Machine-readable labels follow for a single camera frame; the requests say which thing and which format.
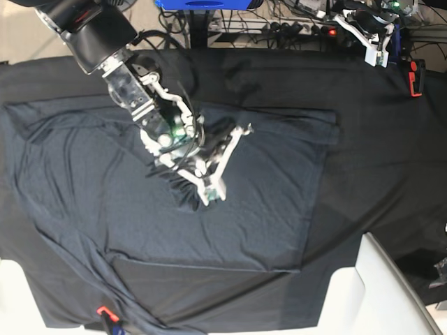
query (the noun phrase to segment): black cloth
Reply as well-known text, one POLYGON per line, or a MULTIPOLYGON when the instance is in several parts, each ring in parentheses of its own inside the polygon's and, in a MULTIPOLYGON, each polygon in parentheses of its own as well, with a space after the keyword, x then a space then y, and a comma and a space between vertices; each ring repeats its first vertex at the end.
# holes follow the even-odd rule
POLYGON ((205 127, 251 122, 224 173, 227 201, 176 210, 131 116, 107 97, 4 105, 8 178, 37 231, 119 314, 159 332, 111 267, 148 265, 297 272, 335 113, 247 112, 200 105, 205 127))
MULTIPOLYGON (((179 78, 197 101, 334 110, 342 134, 326 160, 301 273, 161 269, 128 260, 114 262, 129 290, 160 320, 206 332, 311 327, 318 321, 330 276, 355 263, 364 231, 379 236, 395 259, 416 248, 443 246, 444 227, 438 232, 445 218, 440 209, 447 199, 443 75, 427 73, 425 95, 413 99, 407 76, 392 64, 382 69, 362 59, 333 55, 207 50, 191 52, 192 66, 177 52, 163 55, 164 84, 172 90, 179 78)), ((0 83, 0 101, 9 103, 105 93, 101 79, 85 77, 71 59, 5 67, 0 83)), ((11 226, 8 232, 17 236, 11 226)), ((35 243, 35 232, 23 235, 28 244, 22 246, 29 257, 22 262, 26 271, 26 261, 41 262, 33 249, 41 241, 35 243)), ((11 249, 10 257, 17 258, 18 252, 11 249)), ((39 280, 38 273, 27 276, 39 280)), ((437 299, 446 298, 445 288, 436 290, 437 299)), ((37 300, 45 296, 39 289, 33 293, 37 300)), ((71 299, 79 308, 97 306, 96 300, 78 296, 74 293, 71 299)), ((58 303, 57 297, 45 302, 48 324, 79 320, 74 312, 55 313, 58 303)))

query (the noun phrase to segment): blue container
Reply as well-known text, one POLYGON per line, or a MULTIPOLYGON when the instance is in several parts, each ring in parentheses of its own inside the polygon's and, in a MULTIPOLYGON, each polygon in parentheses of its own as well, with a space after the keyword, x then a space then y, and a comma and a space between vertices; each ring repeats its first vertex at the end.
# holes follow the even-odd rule
POLYGON ((257 8, 262 2, 263 0, 156 0, 155 4, 166 10, 246 10, 257 8))

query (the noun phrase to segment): orange clip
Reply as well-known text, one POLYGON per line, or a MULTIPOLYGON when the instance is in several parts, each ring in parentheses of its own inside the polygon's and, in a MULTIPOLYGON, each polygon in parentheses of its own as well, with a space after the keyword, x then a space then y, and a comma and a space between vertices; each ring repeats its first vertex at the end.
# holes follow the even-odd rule
POLYGON ((416 82, 416 76, 414 75, 414 72, 410 72, 409 74, 410 78, 410 93, 411 96, 422 96, 422 93, 414 93, 414 83, 416 82))
POLYGON ((111 312, 110 309, 108 309, 108 308, 105 307, 105 306, 101 306, 100 308, 98 308, 98 309, 96 310, 96 312, 97 312, 99 315, 102 315, 103 312, 106 312, 107 315, 109 315, 110 319, 111 319, 113 322, 118 322, 118 321, 119 321, 119 318, 117 317, 117 315, 114 314, 113 312, 111 312))

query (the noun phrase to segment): black cable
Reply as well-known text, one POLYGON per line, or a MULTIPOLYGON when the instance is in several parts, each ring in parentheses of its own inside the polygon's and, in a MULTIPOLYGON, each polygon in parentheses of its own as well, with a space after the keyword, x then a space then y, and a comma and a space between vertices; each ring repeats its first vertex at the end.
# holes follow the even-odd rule
POLYGON ((187 103, 188 103, 188 105, 189 105, 189 109, 190 109, 190 111, 191 111, 191 113, 192 113, 192 115, 193 115, 194 136, 193 136, 193 138, 191 139, 191 141, 190 141, 190 143, 189 143, 189 146, 188 146, 188 149, 185 151, 183 157, 181 157, 181 158, 178 160, 178 162, 176 162, 176 164, 174 164, 174 165, 171 167, 171 170, 172 170, 172 171, 177 171, 179 168, 182 168, 182 164, 183 164, 183 162, 188 158, 188 155, 191 153, 191 150, 192 150, 193 147, 194 147, 194 143, 195 143, 195 140, 196 140, 196 137, 197 137, 197 134, 198 134, 197 114, 196 114, 196 112, 195 112, 195 110, 194 110, 194 108, 193 108, 193 104, 191 103, 191 100, 189 99, 189 95, 188 95, 188 93, 186 92, 186 90, 184 89, 182 83, 179 82, 179 81, 177 81, 177 84, 179 85, 180 90, 181 90, 182 93, 184 94, 184 97, 186 98, 186 101, 187 101, 187 103))
POLYGON ((416 51, 416 50, 422 49, 423 47, 426 47, 428 45, 438 45, 438 44, 447 44, 447 42, 427 42, 424 45, 420 45, 418 47, 413 48, 412 51, 416 51))
POLYGON ((438 47, 438 49, 441 51, 442 55, 444 56, 444 61, 447 61, 446 53, 444 52, 444 50, 442 50, 442 47, 439 45, 439 43, 436 43, 436 46, 438 47))
POLYGON ((188 32, 186 31, 186 18, 184 16, 182 16, 182 12, 181 11, 175 11, 175 12, 166 12, 164 11, 164 9, 159 8, 159 24, 170 34, 182 34, 183 38, 184 38, 184 44, 185 47, 189 46, 189 36, 188 36, 188 32), (173 23, 167 23, 166 20, 170 19, 174 17, 174 21, 173 23), (178 30, 174 30, 174 24, 178 23, 179 25, 179 29, 178 30))
POLYGON ((230 12, 230 21, 228 22, 228 31, 230 31, 230 27, 231 27, 231 19, 233 18, 233 10, 231 10, 230 12))
POLYGON ((306 11, 301 10, 299 8, 296 8, 293 5, 290 5, 289 3, 286 3, 286 0, 280 0, 280 2, 282 2, 292 12, 292 14, 297 15, 297 16, 301 15, 301 16, 307 17, 308 19, 311 20, 312 24, 315 26, 315 21, 309 13, 307 13, 306 11))
POLYGON ((435 23, 435 24, 427 24, 426 26, 420 25, 418 28, 402 27, 401 29, 407 28, 411 32, 411 31, 423 30, 424 28, 433 27, 433 26, 444 26, 444 27, 447 27, 447 24, 445 24, 445 23, 435 23))
POLYGON ((165 40, 161 40, 161 42, 160 42, 159 44, 157 44, 157 45, 155 46, 155 48, 158 49, 164 42, 165 42, 165 40))
POLYGON ((279 18, 281 19, 284 16, 283 13, 281 12, 281 0, 279 1, 278 11, 279 11, 279 18))
POLYGON ((278 14, 277 14, 277 12, 276 12, 276 10, 277 10, 277 4, 276 4, 275 0, 270 0, 270 1, 271 1, 272 4, 273 4, 273 12, 271 13, 271 15, 272 15, 273 17, 277 18, 277 19, 279 20, 279 23, 281 24, 281 17, 278 16, 278 14))
POLYGON ((222 16, 222 24, 223 24, 223 30, 225 30, 225 32, 227 33, 228 30, 226 30, 226 26, 225 26, 225 18, 224 18, 224 11, 221 9, 221 16, 222 16))
POLYGON ((355 1, 355 0, 344 0, 344 7, 351 9, 351 10, 357 10, 357 9, 363 10, 363 11, 369 13, 370 15, 377 16, 377 17, 379 17, 381 14, 379 12, 379 10, 383 10, 380 6, 379 6, 380 9, 376 10, 374 8, 369 7, 366 3, 362 3, 359 1, 355 1))
POLYGON ((170 68, 175 69, 178 73, 178 69, 174 66, 171 66, 168 60, 157 50, 157 48, 154 46, 153 43, 151 43, 148 38, 151 37, 160 37, 160 38, 169 38, 170 43, 172 43, 178 50, 179 53, 186 59, 186 61, 189 64, 189 68, 191 69, 191 74, 193 77, 193 86, 191 88, 191 91, 189 92, 189 95, 192 96, 195 94, 195 92, 198 89, 198 70, 196 68, 195 63, 193 62, 192 58, 189 56, 189 54, 186 52, 186 49, 183 47, 183 45, 180 44, 178 40, 173 38, 172 36, 169 36, 164 31, 159 30, 148 30, 148 31, 141 31, 137 38, 132 42, 133 45, 138 45, 142 40, 145 40, 151 47, 154 48, 155 52, 158 54, 160 59, 166 63, 166 65, 170 68))
POLYGON ((447 24, 447 20, 444 18, 444 16, 442 16, 441 14, 439 14, 439 12, 437 10, 435 10, 433 7, 426 5, 425 3, 420 3, 420 5, 423 5, 425 7, 431 8, 446 24, 447 24))
POLYGON ((319 38, 319 46, 320 50, 322 48, 322 40, 320 36, 296 36, 293 40, 290 41, 289 45, 295 45, 298 44, 301 50, 302 44, 316 42, 316 39, 319 38))
POLYGON ((248 13, 251 13, 251 14, 254 14, 256 17, 259 17, 260 19, 263 19, 263 20, 270 26, 270 22, 269 22, 265 17, 263 17, 262 15, 259 15, 259 14, 256 12, 256 10, 257 10, 257 9, 255 9, 255 10, 247 10, 247 12, 248 12, 248 13))
POLYGON ((248 35, 248 37, 249 37, 249 39, 250 39, 250 42, 252 42, 252 43, 254 43, 254 44, 257 44, 256 41, 253 39, 253 36, 251 36, 251 34, 248 32, 248 31, 250 31, 250 30, 254 30, 254 29, 249 29, 249 25, 248 25, 247 21, 245 21, 245 20, 242 18, 241 14, 240 14, 240 11, 241 11, 241 10, 238 10, 238 11, 236 12, 236 14, 237 14, 237 16, 239 16, 239 19, 240 19, 243 23, 245 23, 245 27, 246 27, 246 30, 247 30, 247 35, 248 35))

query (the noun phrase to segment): wire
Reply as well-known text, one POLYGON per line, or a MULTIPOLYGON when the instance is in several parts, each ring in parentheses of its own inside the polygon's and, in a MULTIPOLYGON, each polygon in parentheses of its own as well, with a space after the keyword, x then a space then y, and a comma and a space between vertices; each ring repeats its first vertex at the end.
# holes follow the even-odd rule
POLYGON ((312 16, 305 10, 296 8, 294 5, 286 3, 286 0, 280 0, 280 2, 283 3, 292 12, 292 14, 297 15, 297 16, 301 15, 301 16, 307 17, 308 19, 311 20, 312 24, 315 25, 315 21, 312 18, 312 16))
POLYGON ((277 14, 277 4, 275 0, 270 0, 270 2, 273 4, 273 8, 270 6, 270 3, 268 4, 268 11, 269 14, 279 20, 279 23, 281 24, 281 16, 277 14))
POLYGON ((159 30, 141 31, 138 34, 138 37, 132 42, 133 45, 138 45, 138 44, 140 44, 140 42, 142 40, 144 40, 147 44, 149 44, 154 49, 154 51, 157 53, 157 55, 160 57, 160 59, 169 68, 176 70, 176 72, 178 72, 178 73, 179 73, 179 71, 178 71, 177 67, 172 66, 168 62, 168 60, 157 50, 157 48, 154 46, 154 44, 149 41, 148 38, 151 38, 151 37, 169 38, 170 43, 172 43, 179 50, 179 53, 186 59, 186 61, 188 62, 189 68, 191 69, 191 74, 192 74, 192 79, 193 79, 193 86, 191 88, 191 91, 189 92, 189 95, 190 96, 194 95, 198 88, 198 71, 197 71, 196 65, 193 62, 192 58, 186 52, 186 49, 183 47, 182 44, 180 44, 180 42, 178 40, 176 40, 175 38, 173 38, 166 32, 159 31, 159 30))
POLYGON ((436 43, 436 46, 439 48, 439 50, 441 51, 442 55, 444 56, 444 61, 447 61, 446 53, 444 52, 444 50, 442 50, 442 47, 439 45, 439 43, 436 43))
POLYGON ((445 24, 445 23, 434 23, 434 24, 427 24, 426 26, 419 26, 418 28, 414 28, 414 29, 412 29, 412 28, 408 28, 408 30, 409 31, 416 31, 416 30, 421 30, 421 29, 424 29, 424 28, 428 28, 428 27, 435 27, 435 26, 441 26, 441 27, 447 27, 447 24, 445 24))
POLYGON ((419 49, 422 49, 423 47, 427 47, 428 45, 438 45, 439 46, 439 44, 447 44, 447 42, 427 42, 426 44, 424 44, 424 45, 420 45, 420 46, 418 46, 418 47, 414 47, 413 49, 412 49, 412 51, 416 51, 416 50, 419 50, 419 49))
POLYGON ((284 15, 283 15, 283 13, 281 12, 281 0, 279 0, 278 11, 279 11, 279 16, 280 16, 280 17, 283 17, 284 15))
POLYGON ((230 31, 230 27, 231 27, 231 19, 233 18, 233 10, 231 10, 230 12, 230 21, 228 22, 228 31, 230 31))
POLYGON ((223 24, 223 30, 228 33, 228 30, 226 30, 225 26, 225 18, 224 18, 224 11, 221 9, 221 16, 222 16, 222 24, 223 24))
POLYGON ((183 162, 188 158, 188 155, 191 153, 191 151, 192 151, 192 149, 193 149, 193 147, 194 147, 194 143, 195 143, 197 134, 198 134, 197 114, 196 114, 196 111, 194 110, 194 108, 193 108, 193 104, 191 103, 191 100, 189 99, 189 95, 188 95, 188 93, 186 92, 186 90, 184 89, 182 83, 179 82, 179 81, 177 81, 177 84, 179 85, 180 90, 181 90, 182 93, 184 94, 184 97, 186 98, 186 101, 187 101, 187 103, 188 103, 188 105, 189 105, 189 109, 191 110, 191 113, 192 113, 192 115, 193 115, 194 136, 193 136, 193 138, 191 139, 191 141, 190 141, 190 143, 189 143, 189 146, 188 146, 188 149, 185 151, 183 157, 181 157, 181 158, 178 160, 178 162, 176 162, 176 164, 174 164, 174 165, 171 167, 171 170, 172 170, 172 171, 177 171, 178 168, 181 168, 183 162))
POLYGON ((431 8, 436 15, 438 15, 446 24, 447 24, 447 20, 444 18, 444 16, 442 16, 441 14, 439 14, 439 12, 437 10, 435 10, 433 7, 426 5, 425 3, 420 3, 420 5, 423 5, 425 7, 431 8))
POLYGON ((182 34, 184 37, 184 44, 185 47, 189 46, 189 37, 188 32, 186 31, 186 18, 182 14, 182 11, 175 11, 175 12, 166 12, 164 9, 159 8, 159 24, 168 32, 168 34, 182 34), (168 23, 168 19, 171 19, 174 17, 174 20, 172 23, 168 23), (178 23, 179 29, 173 30, 173 27, 175 23, 178 23))
POLYGON ((250 30, 254 30, 254 29, 250 29, 250 28, 249 28, 249 24, 247 23, 247 21, 245 21, 245 20, 242 18, 240 12, 241 12, 241 10, 238 10, 238 11, 236 12, 236 14, 237 14, 237 16, 239 16, 239 19, 242 21, 242 23, 245 23, 245 27, 246 27, 247 35, 248 35, 250 41, 251 41, 252 43, 254 43, 254 44, 258 44, 258 43, 256 42, 256 40, 253 38, 252 34, 250 34, 250 33, 248 32, 248 31, 250 31, 250 30))
POLYGON ((248 14, 248 13, 251 13, 251 14, 254 14, 256 17, 259 17, 260 19, 262 19, 262 20, 264 20, 269 26, 270 26, 270 22, 265 18, 265 17, 263 17, 262 15, 259 15, 256 11, 257 11, 258 9, 255 9, 255 10, 246 10, 246 13, 248 14))

